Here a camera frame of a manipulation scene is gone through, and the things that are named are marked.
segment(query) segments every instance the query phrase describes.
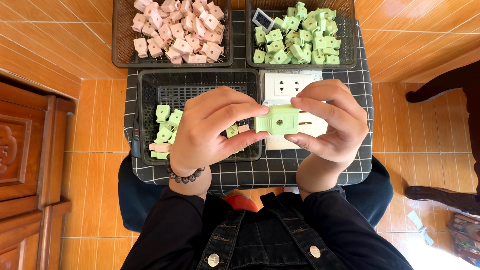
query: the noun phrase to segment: plastic crate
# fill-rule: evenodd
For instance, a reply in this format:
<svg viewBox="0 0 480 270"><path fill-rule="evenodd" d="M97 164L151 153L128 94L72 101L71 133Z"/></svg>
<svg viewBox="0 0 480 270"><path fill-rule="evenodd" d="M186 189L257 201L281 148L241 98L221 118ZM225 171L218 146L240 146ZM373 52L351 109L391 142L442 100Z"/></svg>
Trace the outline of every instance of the plastic crate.
<svg viewBox="0 0 480 270"><path fill-rule="evenodd" d="M357 27L355 25L355 8L353 0L301 0L310 12L317 8L336 10L335 22L338 26L337 39L342 40L340 47L339 65L294 65L294 64L256 64L252 61L253 52L258 47L255 45L253 29L257 26L252 22L257 8L260 8L272 18L283 18L288 7L295 7L298 0L248 0L245 2L245 38L247 44L246 59L250 67L257 69L350 69L357 65Z"/></svg>
<svg viewBox="0 0 480 270"><path fill-rule="evenodd" d="M165 160L150 157L149 144L158 133L155 110L160 103L171 110L183 110L185 102L219 86L229 86L261 103L259 75L254 69L175 69L144 70L138 74L138 108L142 161L146 165L164 165ZM245 123L253 129L253 118ZM262 155L262 142L256 142L243 151L221 162L255 161Z"/></svg>
<svg viewBox="0 0 480 270"><path fill-rule="evenodd" d="M159 5L164 0L157 0ZM232 28L232 3L231 0L213 0L215 5L219 6L225 14L225 25L223 40L221 46L225 47L220 59L223 62L206 64L172 64L166 56L163 59L156 59L150 56L139 58L133 45L133 40L142 37L141 33L132 30L132 20L137 13L141 13L133 6L134 0L114 0L113 1L113 22L112 22L112 62L119 68L195 68L195 67L228 67L233 63L233 28Z"/></svg>

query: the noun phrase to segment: fingernail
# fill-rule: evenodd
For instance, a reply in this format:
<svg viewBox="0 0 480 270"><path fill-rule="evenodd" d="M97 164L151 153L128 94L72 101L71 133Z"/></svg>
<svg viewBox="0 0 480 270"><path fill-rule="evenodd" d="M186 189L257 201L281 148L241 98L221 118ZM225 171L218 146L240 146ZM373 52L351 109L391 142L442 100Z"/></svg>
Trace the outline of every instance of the fingernail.
<svg viewBox="0 0 480 270"><path fill-rule="evenodd" d="M296 144L297 142L299 142L299 140L298 140L297 138L295 138L295 137L287 138L287 140L290 141L290 142L292 142L292 143L294 143L294 144Z"/></svg>

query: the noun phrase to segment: black and white checkered tablecloth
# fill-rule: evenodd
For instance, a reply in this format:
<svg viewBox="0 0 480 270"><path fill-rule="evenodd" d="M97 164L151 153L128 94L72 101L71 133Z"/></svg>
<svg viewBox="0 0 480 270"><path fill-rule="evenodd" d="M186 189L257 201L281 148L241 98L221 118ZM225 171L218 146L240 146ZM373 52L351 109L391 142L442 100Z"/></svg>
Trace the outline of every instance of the black and white checkered tablecloth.
<svg viewBox="0 0 480 270"><path fill-rule="evenodd" d="M247 68L245 61L245 22L244 11L233 11L234 61L232 68ZM323 70L323 79L339 79L346 84L355 100L368 113L369 133L358 150L353 163L341 173L339 185L358 184L365 180L372 168L373 99L372 83L360 26L357 21L359 48L358 64L350 70ZM124 133L131 144L135 103L137 100L138 71L129 70L127 97L125 100ZM261 187L295 186L295 173L299 164L310 152L304 149L271 150L263 149L262 157L253 162L214 164L212 185L209 192L224 196L235 188L251 189ZM147 166L141 159L132 157L133 172L148 184L168 184L168 174L164 166Z"/></svg>

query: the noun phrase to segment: denim overalls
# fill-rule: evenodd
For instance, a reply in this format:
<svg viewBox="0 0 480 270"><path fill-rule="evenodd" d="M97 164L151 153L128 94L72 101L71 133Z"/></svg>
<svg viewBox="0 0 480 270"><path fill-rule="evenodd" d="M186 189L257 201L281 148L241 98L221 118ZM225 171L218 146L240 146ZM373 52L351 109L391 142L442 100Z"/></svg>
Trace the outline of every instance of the denim overalls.
<svg viewBox="0 0 480 270"><path fill-rule="evenodd" d="M210 236L198 270L241 269L249 265L347 269L317 232L283 207L273 193L260 198L264 205L261 211L270 212L276 219L241 225L245 210L229 212L227 220Z"/></svg>

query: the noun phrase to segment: overall button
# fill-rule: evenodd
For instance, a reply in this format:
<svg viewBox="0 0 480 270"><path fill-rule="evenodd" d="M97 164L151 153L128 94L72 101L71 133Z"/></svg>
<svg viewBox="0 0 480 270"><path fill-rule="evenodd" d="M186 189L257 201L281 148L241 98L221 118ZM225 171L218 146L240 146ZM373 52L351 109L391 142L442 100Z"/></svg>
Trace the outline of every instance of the overall button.
<svg viewBox="0 0 480 270"><path fill-rule="evenodd" d="M209 266L215 267L215 266L217 266L217 264L219 262L220 262L220 257L217 254L213 253L210 256L208 256L208 265Z"/></svg>
<svg viewBox="0 0 480 270"><path fill-rule="evenodd" d="M310 247L310 253L312 254L312 256L314 256L315 258L320 258L320 249L318 249L316 246L312 245Z"/></svg>

